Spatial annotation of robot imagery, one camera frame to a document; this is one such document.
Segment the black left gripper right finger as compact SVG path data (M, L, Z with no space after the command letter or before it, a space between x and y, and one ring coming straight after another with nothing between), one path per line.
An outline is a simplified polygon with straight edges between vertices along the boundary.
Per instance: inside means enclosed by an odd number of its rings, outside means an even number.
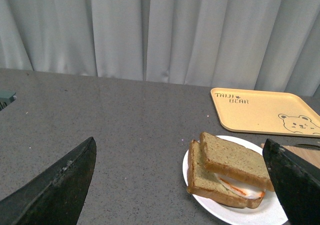
M290 224L318 225L320 169L269 138L262 156Z

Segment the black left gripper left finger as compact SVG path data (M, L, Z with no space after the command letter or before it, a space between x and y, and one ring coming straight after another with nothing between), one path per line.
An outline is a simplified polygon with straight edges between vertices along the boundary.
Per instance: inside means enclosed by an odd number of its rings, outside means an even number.
M1 200L2 225L75 225L92 181L97 156L89 137L30 182Z

